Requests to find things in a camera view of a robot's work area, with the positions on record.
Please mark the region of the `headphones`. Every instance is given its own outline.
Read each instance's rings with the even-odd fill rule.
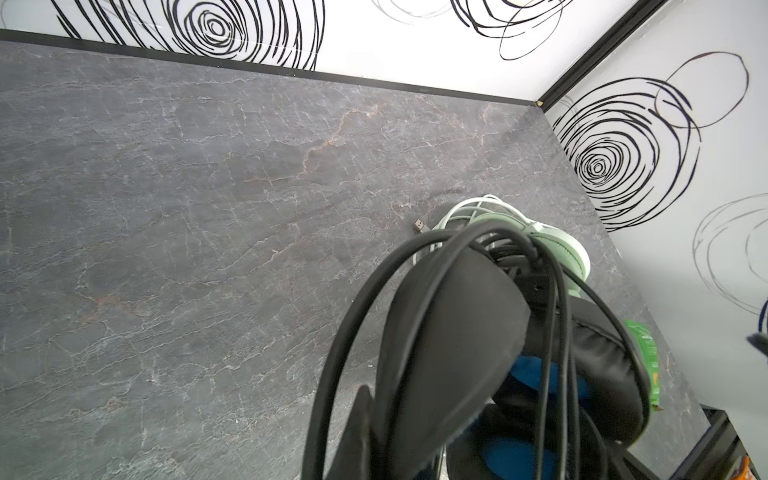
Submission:
[[[477,203],[471,209],[496,201],[465,200]],[[584,282],[583,247],[512,207],[500,218],[462,204],[387,256],[350,305],[320,376],[302,480],[323,478],[336,388],[365,314],[427,247],[392,299],[376,396],[359,388],[327,478],[437,478],[444,445],[451,478],[509,480],[510,458],[519,458],[517,471],[527,462],[536,479],[605,478],[605,440],[629,445],[643,432],[648,372],[624,325]],[[444,230],[456,217],[466,227]],[[594,303],[569,295],[577,289]]]

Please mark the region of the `blue ear cushion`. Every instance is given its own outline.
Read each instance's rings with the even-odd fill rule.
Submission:
[[[529,442],[509,437],[494,436],[482,448],[485,465],[502,480],[529,480],[533,477],[534,448]],[[544,450],[541,473],[544,480],[554,477],[556,455]]]

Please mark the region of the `black scribble circle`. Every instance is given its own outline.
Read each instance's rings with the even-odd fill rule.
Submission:
[[[709,212],[694,234],[693,255],[709,290],[759,315],[768,295],[768,194]]]
[[[740,56],[708,52],[685,61],[668,81],[622,78],[568,106],[554,131],[608,231],[648,222],[680,198],[696,172],[697,119],[704,126],[722,120],[748,84]]]
[[[687,119],[675,128],[654,111],[659,90]],[[612,81],[579,98],[554,130],[610,231],[661,214],[688,188],[701,137],[685,97],[653,78]]]
[[[708,51],[686,60],[667,83],[685,92],[691,117],[699,128],[704,128],[723,120],[739,106],[750,86],[750,73],[741,55]],[[673,127],[685,128],[684,118],[667,108],[664,91],[658,91],[654,109]]]
[[[72,38],[308,70],[325,31],[324,0],[51,2]]]
[[[383,13],[406,25],[429,20],[451,9],[449,0],[372,0]]]
[[[499,39],[498,54],[517,60],[542,46],[560,24],[573,0],[451,0],[464,25]]]

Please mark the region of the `green package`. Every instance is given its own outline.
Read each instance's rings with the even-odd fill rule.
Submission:
[[[642,323],[637,323],[632,320],[625,320],[627,329],[632,333],[637,343],[640,345],[640,352],[643,356],[643,363],[645,369],[648,371],[650,377],[650,404],[654,409],[658,410],[659,397],[661,389],[659,387],[659,354],[656,350],[656,342],[654,338],[650,336],[650,330]]]

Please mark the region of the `gray marble countertop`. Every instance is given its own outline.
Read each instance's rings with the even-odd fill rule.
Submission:
[[[665,478],[707,427],[537,108],[0,42],[0,111],[0,478],[297,477],[362,281],[484,193],[581,240],[651,327],[635,455]]]

